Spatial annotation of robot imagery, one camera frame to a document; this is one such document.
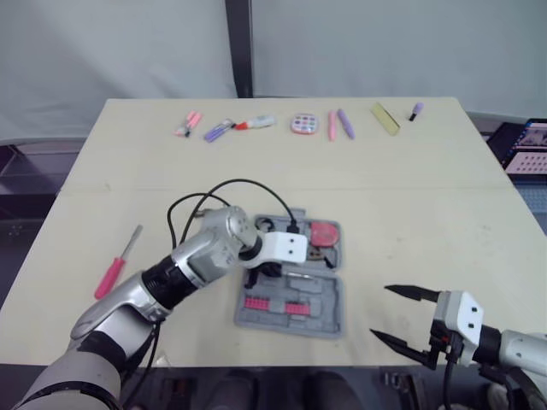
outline glue stick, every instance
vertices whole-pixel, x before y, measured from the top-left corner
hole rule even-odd
[[[263,128],[265,126],[272,126],[275,124],[275,117],[272,115],[260,115],[258,117],[253,118],[252,120],[248,120],[246,122],[242,122],[241,124],[236,125],[236,130],[248,130],[250,128]]]

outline gray tool case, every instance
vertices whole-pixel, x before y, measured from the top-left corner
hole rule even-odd
[[[302,265],[283,263],[281,277],[258,274],[248,289],[250,271],[245,272],[236,306],[236,325],[280,331],[309,337],[337,338],[344,333],[344,288],[335,271],[342,262],[342,232],[338,222],[307,220],[303,209],[292,209],[300,233],[308,238],[308,257],[318,250],[328,258],[307,259]],[[256,226],[263,231],[286,231],[290,219],[284,216],[257,215]],[[311,246],[311,223],[336,226],[338,241],[331,248]]]

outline screwdriver handle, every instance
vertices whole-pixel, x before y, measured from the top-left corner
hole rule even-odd
[[[101,283],[95,290],[95,299],[104,298],[114,288],[116,280],[120,276],[121,268],[126,264],[122,258],[115,258],[108,271],[103,276]]]

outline black cable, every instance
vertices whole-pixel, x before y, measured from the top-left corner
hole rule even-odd
[[[454,367],[454,362],[448,360],[446,363],[446,368],[444,369],[444,379],[443,379],[443,404],[444,410],[452,410],[450,405],[450,379],[452,378],[452,369]]]
[[[132,392],[123,402],[123,407],[126,407],[128,404],[130,404],[131,401],[135,398],[135,395],[138,393],[138,391],[142,387],[146,377],[148,376],[148,373],[150,372],[150,369],[152,367],[152,362],[154,361],[154,356],[156,355],[157,343],[160,340],[161,325],[162,325],[161,323],[156,323],[154,330],[152,330],[153,332],[155,332],[155,335],[154,335],[154,344],[152,345],[152,351],[150,352],[150,358],[148,359],[148,363],[146,364],[146,368],[144,369],[143,375],[140,377],[137,384],[135,384],[135,387],[133,388]]]
[[[515,410],[515,396],[513,395],[513,388],[511,387],[511,383],[507,378],[504,378],[503,385],[505,386],[505,389],[507,390],[507,409],[508,410]]]
[[[289,214],[289,216],[291,217],[291,226],[294,226],[295,228],[297,227],[297,220],[296,218],[294,217],[294,214],[292,213],[291,209],[287,206],[287,204],[285,203],[285,201],[283,201],[281,199],[281,197],[279,195],[277,195],[272,189],[268,188],[266,185],[264,184],[261,184],[260,182],[256,182],[256,181],[253,181],[252,179],[243,179],[243,178],[236,178],[236,179],[229,179],[227,181],[224,181],[224,182],[221,182],[220,184],[218,184],[217,186],[215,186],[212,190],[210,190],[209,192],[207,192],[207,194],[205,194],[202,199],[200,199],[197,204],[196,204],[196,207],[194,207],[193,211],[191,211],[191,215],[190,215],[190,218],[188,219],[188,222],[186,222],[186,226],[185,226],[185,229],[184,231],[182,232],[182,238],[180,239],[180,242],[179,243],[183,243],[185,240],[186,240],[186,235],[188,235],[188,231],[190,230],[190,225],[191,225],[191,222],[196,218],[196,214],[197,214],[197,211],[199,210],[199,208],[202,206],[202,204],[205,202],[205,200],[212,196],[213,192],[215,192],[216,190],[219,190],[221,187],[223,187],[224,185],[228,185],[228,184],[234,184],[236,182],[245,182],[247,184],[253,184],[253,185],[256,185],[256,186],[260,186],[261,188],[263,188],[264,190],[267,190],[270,194],[272,194],[275,199],[277,199],[281,205],[283,205],[283,208],[285,208],[285,210],[287,211],[287,213]]]
[[[181,202],[187,200],[187,199],[190,199],[190,198],[193,198],[194,196],[206,196],[207,194],[205,192],[197,192],[197,193],[194,193],[194,194],[190,194],[190,195],[186,195],[186,196],[183,196],[182,198],[180,199],[177,199],[175,202],[173,202],[171,204],[171,206],[169,207],[168,209],[168,227],[169,227],[169,233],[171,234],[171,246],[173,249],[175,249],[177,247],[177,237],[174,233],[174,228],[173,228],[173,222],[171,220],[171,213],[173,212],[173,210],[175,209],[175,207],[177,205],[179,205]],[[218,196],[215,196],[215,195],[207,195],[208,197],[212,197],[220,202],[222,202],[224,205],[226,205],[227,207],[230,206],[230,204],[228,202],[226,202],[225,200],[223,200],[222,198],[218,197]]]

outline red tool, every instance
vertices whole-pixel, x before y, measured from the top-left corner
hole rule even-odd
[[[303,314],[309,316],[310,314],[309,305],[304,305],[302,303],[286,303],[285,304],[285,313],[288,314]]]
[[[122,252],[121,256],[119,258],[114,258],[112,265],[110,265],[109,269],[103,276],[103,280],[101,280],[97,290],[95,290],[95,299],[102,299],[112,290],[112,288],[114,288],[114,284],[120,276],[121,268],[126,264],[127,255],[135,244],[135,241],[137,241],[138,235],[140,235],[142,230],[143,226],[137,225],[135,232],[131,235],[131,239],[129,239],[129,243]]]
[[[269,310],[270,301],[268,299],[261,299],[260,297],[246,297],[245,307],[248,309]]]
[[[328,222],[312,222],[311,238],[309,241],[312,246],[320,248],[330,248],[339,240],[339,233],[336,226]]]

